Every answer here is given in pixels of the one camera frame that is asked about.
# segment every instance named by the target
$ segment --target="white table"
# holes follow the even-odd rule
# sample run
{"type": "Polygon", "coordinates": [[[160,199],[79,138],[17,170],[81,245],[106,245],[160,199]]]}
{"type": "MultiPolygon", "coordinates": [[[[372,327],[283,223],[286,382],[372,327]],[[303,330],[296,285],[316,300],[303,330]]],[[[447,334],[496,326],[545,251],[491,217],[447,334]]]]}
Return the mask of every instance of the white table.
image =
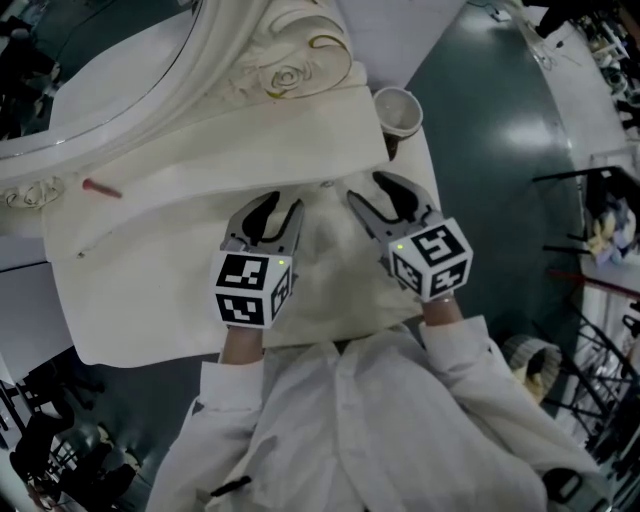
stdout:
{"type": "Polygon", "coordinates": [[[0,273],[0,380],[15,385],[71,348],[51,265],[0,273]]]}
{"type": "Polygon", "coordinates": [[[464,0],[337,0],[369,85],[405,87],[464,0]]]}
{"type": "MultiPolygon", "coordinates": [[[[380,168],[421,183],[439,204],[422,130],[400,145],[395,162],[380,168]]],[[[413,295],[401,292],[378,268],[376,249],[343,204],[347,187],[390,209],[390,202],[380,203],[384,193],[362,173],[328,188],[281,189],[281,213],[297,197],[307,210],[298,252],[300,279],[279,322],[266,334],[267,346],[361,336],[367,334],[362,329],[379,330],[419,312],[413,295]]],[[[226,328],[214,320],[209,303],[211,254],[228,216],[262,192],[229,194],[218,202],[199,197],[162,208],[114,232],[85,258],[54,262],[82,360],[132,367],[218,351],[226,328]],[[224,218],[212,218],[215,211],[226,212],[224,218]]]]}

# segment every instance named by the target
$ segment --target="white cloth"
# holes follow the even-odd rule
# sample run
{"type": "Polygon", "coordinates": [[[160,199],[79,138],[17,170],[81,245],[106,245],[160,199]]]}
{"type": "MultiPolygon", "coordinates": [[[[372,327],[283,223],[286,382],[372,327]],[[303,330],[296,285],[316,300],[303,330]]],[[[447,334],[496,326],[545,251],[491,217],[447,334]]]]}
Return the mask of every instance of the white cloth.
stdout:
{"type": "Polygon", "coordinates": [[[599,478],[490,351],[481,317],[421,334],[426,352],[384,331],[342,356],[319,344],[203,364],[203,410],[169,450],[148,510],[541,511],[547,470],[599,478]],[[242,475],[252,482],[210,501],[242,475]]]}

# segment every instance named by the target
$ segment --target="black chair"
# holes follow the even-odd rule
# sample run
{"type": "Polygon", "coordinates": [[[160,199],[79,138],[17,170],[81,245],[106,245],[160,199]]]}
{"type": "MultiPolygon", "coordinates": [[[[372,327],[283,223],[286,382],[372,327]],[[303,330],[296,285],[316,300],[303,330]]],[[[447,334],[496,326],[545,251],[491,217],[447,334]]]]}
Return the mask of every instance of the black chair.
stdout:
{"type": "MultiPolygon", "coordinates": [[[[582,183],[583,205],[585,211],[585,230],[581,235],[568,233],[567,238],[579,242],[586,242],[593,234],[593,219],[597,219],[607,208],[607,197],[613,196],[615,199],[626,199],[629,209],[635,213],[636,218],[640,218],[640,181],[629,175],[619,166],[593,167],[579,171],[563,172],[559,174],[549,174],[533,178],[533,182],[545,180],[566,180],[586,176],[582,183]]],[[[640,223],[636,228],[636,235],[640,230],[640,223]]],[[[582,247],[564,247],[555,245],[544,245],[545,251],[565,252],[570,254],[590,254],[582,247]]]]}
{"type": "Polygon", "coordinates": [[[18,391],[15,388],[7,388],[7,385],[0,380],[0,400],[2,400],[2,403],[7,408],[7,411],[11,415],[11,418],[13,419],[17,427],[20,429],[20,432],[24,432],[24,422],[22,421],[22,418],[20,418],[20,415],[18,414],[18,411],[16,411],[15,405],[12,401],[12,398],[17,394],[18,391]]]}
{"type": "Polygon", "coordinates": [[[93,402],[84,400],[80,389],[92,394],[104,393],[104,385],[92,384],[79,378],[62,360],[57,361],[57,359],[39,366],[25,377],[24,386],[18,388],[20,393],[25,395],[25,400],[35,408],[49,401],[48,396],[52,387],[59,387],[69,391],[83,409],[93,409],[93,402]],[[33,397],[26,396],[27,390],[33,397]]]}

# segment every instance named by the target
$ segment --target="metal rack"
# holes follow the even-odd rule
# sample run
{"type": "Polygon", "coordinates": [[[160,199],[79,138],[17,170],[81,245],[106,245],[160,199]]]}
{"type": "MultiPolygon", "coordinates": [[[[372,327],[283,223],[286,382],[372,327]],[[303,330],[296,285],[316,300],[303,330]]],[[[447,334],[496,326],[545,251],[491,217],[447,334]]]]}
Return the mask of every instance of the metal rack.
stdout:
{"type": "MultiPolygon", "coordinates": [[[[573,436],[611,468],[611,478],[624,482],[614,501],[622,506],[640,485],[640,376],[602,329],[567,302],[580,318],[577,346],[573,354],[562,351],[562,399],[544,402],[568,411],[575,419],[573,436]]],[[[553,343],[540,325],[534,326],[553,343]]]]}

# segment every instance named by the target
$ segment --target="ornate white frame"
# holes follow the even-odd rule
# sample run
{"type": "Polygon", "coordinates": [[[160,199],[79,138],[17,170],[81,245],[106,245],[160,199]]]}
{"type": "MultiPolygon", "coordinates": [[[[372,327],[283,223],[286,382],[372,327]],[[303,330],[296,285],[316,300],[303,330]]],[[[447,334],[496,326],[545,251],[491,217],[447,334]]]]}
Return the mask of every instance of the ornate white frame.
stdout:
{"type": "Polygon", "coordinates": [[[173,66],[137,103],[111,118],[99,112],[3,143],[5,202],[16,197],[13,206],[41,206],[60,192],[59,181],[50,186],[54,176],[103,165],[202,119],[366,82],[362,67],[352,65],[350,42],[332,0],[202,0],[197,9],[173,66]],[[105,118],[110,120],[95,126],[105,118]],[[34,189],[31,184],[40,180],[47,181],[34,189]],[[25,186],[41,192],[38,201],[24,200],[25,186]]]}
{"type": "Polygon", "coordinates": [[[77,171],[107,154],[125,151],[161,129],[231,66],[267,5],[268,0],[202,0],[182,51],[148,94],[98,126],[104,112],[96,118],[4,142],[3,154],[16,156],[0,159],[0,186],[77,171]]]}

